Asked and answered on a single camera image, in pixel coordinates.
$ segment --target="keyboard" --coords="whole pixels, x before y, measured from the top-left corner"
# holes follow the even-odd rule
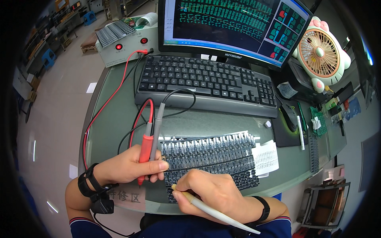
[[[308,145],[310,148],[311,173],[319,172],[319,147],[317,146],[317,138],[315,135],[308,136]]]
[[[276,118],[277,103],[269,76],[215,61],[148,56],[140,77],[135,104],[148,97],[162,102],[173,90],[187,88],[196,94],[193,109]],[[166,106],[187,108],[193,96],[176,93]]]
[[[172,184],[177,184],[191,169],[230,174],[239,190],[259,184],[251,153],[255,139],[247,131],[204,139],[163,141],[161,145],[162,156],[169,164],[169,169],[164,172],[169,203],[176,203]]]

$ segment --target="blue shirt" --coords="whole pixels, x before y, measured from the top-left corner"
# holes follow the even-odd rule
[[[97,223],[87,218],[76,217],[70,220],[73,238],[111,238],[111,236]],[[232,226],[222,225],[200,217],[179,219],[173,216],[158,221],[143,231],[130,236],[131,238],[231,238],[229,230]],[[252,234],[248,237],[259,238],[291,238],[291,220],[289,217],[277,217],[274,220],[257,225],[255,230],[261,234]]]

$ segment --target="red wire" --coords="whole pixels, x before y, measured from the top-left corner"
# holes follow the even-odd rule
[[[123,73],[123,78],[122,78],[122,81],[120,82],[120,85],[119,87],[117,88],[117,90],[115,90],[115,92],[111,95],[111,97],[106,101],[106,103],[103,105],[103,107],[101,107],[101,109],[98,111],[98,113],[95,115],[95,117],[91,120],[89,126],[87,127],[86,129],[86,133],[85,133],[85,136],[83,138],[83,163],[85,165],[85,168],[86,170],[88,169],[87,165],[86,165],[86,158],[85,158],[85,154],[86,154],[86,141],[87,141],[87,135],[89,133],[89,130],[90,130],[90,127],[91,125],[93,124],[93,122],[95,121],[95,119],[98,117],[99,113],[104,109],[104,107],[107,105],[107,103],[112,99],[112,97],[114,97],[114,95],[117,93],[117,91],[120,89],[120,87],[122,86],[123,84],[123,80],[124,80],[124,77],[126,75],[126,70],[127,70],[127,64],[128,64],[128,61],[130,60],[131,56],[134,54],[134,53],[144,53],[144,54],[147,54],[147,50],[136,50],[134,52],[132,52],[130,54],[130,56],[128,57],[127,59],[127,62],[126,62],[126,67],[124,68],[124,73]]]
[[[151,99],[148,99],[148,100],[143,104],[142,109],[139,111],[138,117],[136,118],[136,121],[135,121],[135,124],[134,124],[134,127],[133,127],[133,128],[136,127],[136,124],[137,124],[138,121],[139,121],[140,115],[142,114],[144,108],[146,107],[146,105],[147,105],[148,103],[150,103],[150,105],[151,105],[151,111],[150,111],[150,113],[149,113],[149,120],[148,120],[148,122],[152,123],[152,118],[154,117],[154,104],[153,104],[153,102],[152,102]],[[134,136],[134,131],[131,132],[131,138],[130,138],[130,145],[129,145],[129,147],[131,147],[131,144],[132,144],[132,137],[133,137],[133,136]]]

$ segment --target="fan grille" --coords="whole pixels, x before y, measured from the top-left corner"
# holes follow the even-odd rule
[[[317,48],[324,51],[323,56],[316,54]],[[305,66],[316,76],[332,77],[338,70],[340,57],[335,43],[321,30],[307,30],[299,43],[299,52]]]

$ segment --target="glass desk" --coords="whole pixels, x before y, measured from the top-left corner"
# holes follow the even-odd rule
[[[134,64],[135,61],[129,62],[127,72]],[[137,81],[143,64],[142,61],[138,65],[136,71]],[[104,73],[102,73],[86,115],[81,144],[84,131],[88,126],[90,118],[117,89],[122,80],[124,68],[125,64],[119,64],[105,69]],[[131,129],[133,120],[138,111],[134,104],[132,78],[133,72],[126,79],[118,93],[97,117],[89,131],[86,149],[86,163],[89,166],[93,163],[100,163],[116,156],[120,140]],[[311,134],[312,124],[309,105],[301,102],[301,106],[304,117],[310,127],[309,134]],[[149,117],[148,111],[149,110],[143,112],[145,118]],[[178,111],[180,111],[180,109],[166,108],[164,114],[167,115]],[[248,130],[250,134],[259,136],[260,139],[256,142],[262,144],[274,139],[272,128],[266,128],[263,125],[267,120],[267,118],[257,118],[248,115],[232,115],[228,113],[191,109],[185,113],[163,119],[160,136],[200,137]],[[327,120],[328,133],[318,138],[321,167],[335,157],[346,145],[346,137],[341,135],[340,127],[337,125],[331,126],[328,118]],[[141,143],[144,130],[145,126],[135,130],[133,144]],[[127,144],[128,137],[124,140],[121,151],[127,149]],[[80,174],[85,171],[81,151],[78,163]],[[257,187],[241,191],[243,196],[274,196],[297,185],[312,175],[310,172],[308,145],[305,146],[305,150],[303,151],[300,146],[294,146],[277,148],[277,152],[279,157],[279,169],[271,172],[268,177],[261,178],[259,180],[260,184]],[[159,180],[156,183],[144,182],[143,186],[146,189],[145,210],[143,211],[133,207],[126,207],[127,209],[157,214],[182,214],[177,204],[168,203],[166,187],[163,181]]]

